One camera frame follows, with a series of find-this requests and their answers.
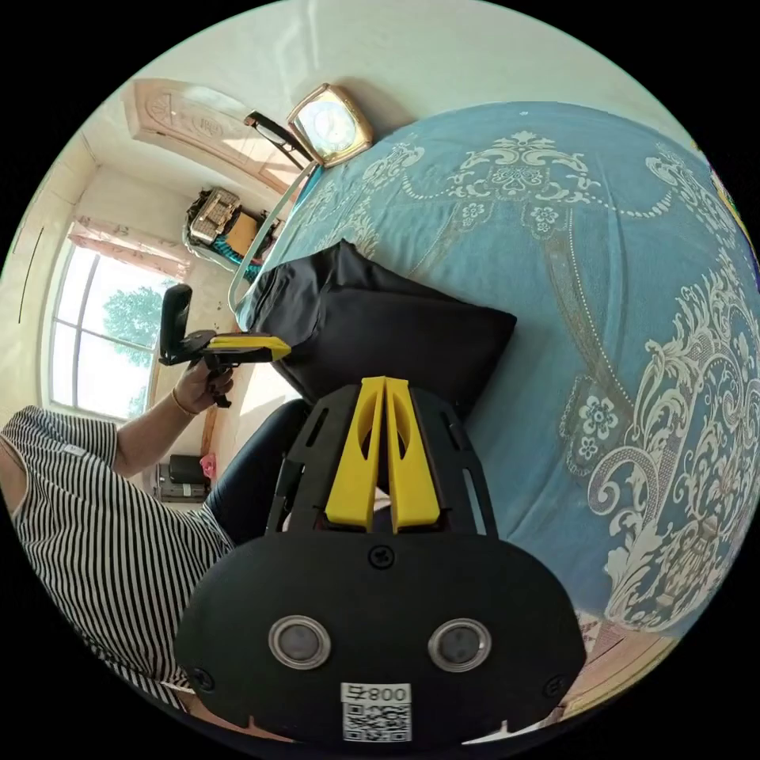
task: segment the hand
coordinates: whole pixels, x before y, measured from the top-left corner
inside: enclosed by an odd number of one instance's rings
[[[205,412],[214,404],[213,393],[229,393],[234,384],[232,370],[225,370],[217,378],[209,382],[211,373],[205,359],[201,359],[194,367],[189,367],[177,383],[174,393],[183,409],[193,414]]]

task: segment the black and white striped shirt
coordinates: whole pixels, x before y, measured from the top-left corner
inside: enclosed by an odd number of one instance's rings
[[[119,676],[184,709],[173,642],[190,594],[232,545],[203,506],[178,512],[112,465],[116,426],[23,409],[2,430],[27,473],[13,514],[53,602]]]

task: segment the bed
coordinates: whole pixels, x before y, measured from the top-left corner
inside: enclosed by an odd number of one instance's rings
[[[516,315],[468,429],[500,536],[576,608],[679,637],[760,491],[757,264],[707,161],[558,103],[494,103],[324,171],[264,269],[338,242]]]

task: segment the curtain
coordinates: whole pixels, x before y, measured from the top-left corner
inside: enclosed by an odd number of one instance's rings
[[[68,235],[75,245],[109,259],[184,282],[194,257],[181,244],[151,233],[89,216],[79,216]]]

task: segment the yellow bracket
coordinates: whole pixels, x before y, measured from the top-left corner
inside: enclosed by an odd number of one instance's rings
[[[258,348],[267,348],[276,362],[291,352],[291,347],[280,338],[272,335],[245,335],[231,332],[228,335],[217,335],[209,340],[207,348],[212,351],[246,352]]]
[[[434,525],[441,511],[406,380],[386,379],[386,406],[393,532]]]
[[[440,507],[409,394],[409,384],[393,378],[362,380],[362,389],[332,482],[325,510],[327,519],[336,525],[359,527],[367,532],[372,529],[384,400],[393,532],[434,525],[440,516]],[[367,436],[369,444],[365,456],[363,451]]]
[[[385,378],[364,378],[325,513],[331,523],[372,528]],[[367,456],[363,444],[370,436]]]

